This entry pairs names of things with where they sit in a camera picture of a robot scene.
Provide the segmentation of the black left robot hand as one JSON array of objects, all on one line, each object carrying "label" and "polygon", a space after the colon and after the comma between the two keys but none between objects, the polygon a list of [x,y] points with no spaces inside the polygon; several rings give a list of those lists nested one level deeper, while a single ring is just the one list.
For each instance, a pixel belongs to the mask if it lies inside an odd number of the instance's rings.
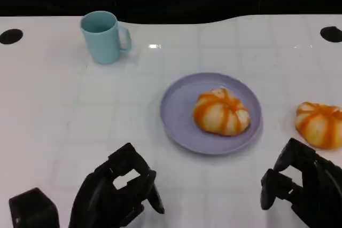
[{"label": "black left robot hand", "polygon": [[144,211],[147,200],[164,214],[152,170],[131,143],[112,153],[83,181],[73,202],[70,227],[125,227]]}]

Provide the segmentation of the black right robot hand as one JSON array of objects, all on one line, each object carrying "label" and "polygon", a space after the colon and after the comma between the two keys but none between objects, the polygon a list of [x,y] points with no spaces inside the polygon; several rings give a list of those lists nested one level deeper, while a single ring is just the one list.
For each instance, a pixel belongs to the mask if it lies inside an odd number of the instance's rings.
[{"label": "black right robot hand", "polygon": [[341,227],[341,168],[304,143],[290,138],[261,186],[263,210],[279,198],[308,227]]}]

